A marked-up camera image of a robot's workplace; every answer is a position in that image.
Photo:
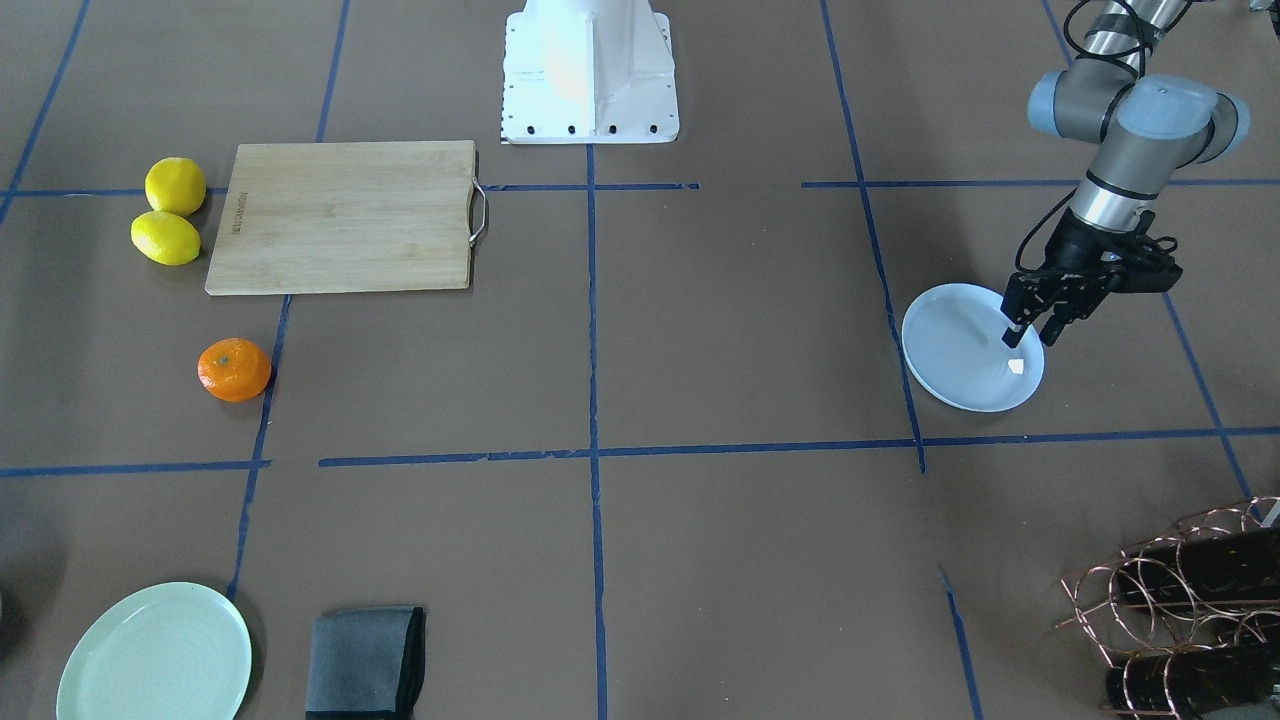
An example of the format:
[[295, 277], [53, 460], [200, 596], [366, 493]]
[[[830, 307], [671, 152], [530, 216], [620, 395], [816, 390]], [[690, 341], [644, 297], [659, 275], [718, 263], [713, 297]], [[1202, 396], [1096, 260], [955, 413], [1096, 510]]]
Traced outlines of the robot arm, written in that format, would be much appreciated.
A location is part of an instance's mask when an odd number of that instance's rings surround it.
[[1244, 101], [1201, 82], [1155, 74], [1156, 47], [1188, 1], [1105, 1], [1082, 38], [1064, 35], [1074, 60], [1042, 77], [1033, 127], [1097, 147], [1079, 184], [1051, 211], [1037, 266], [1016, 263], [1001, 305], [1016, 347], [1029, 329], [1053, 345], [1114, 293], [1164, 293], [1180, 279], [1174, 238], [1155, 238], [1155, 202], [1172, 174], [1222, 158], [1251, 128]]

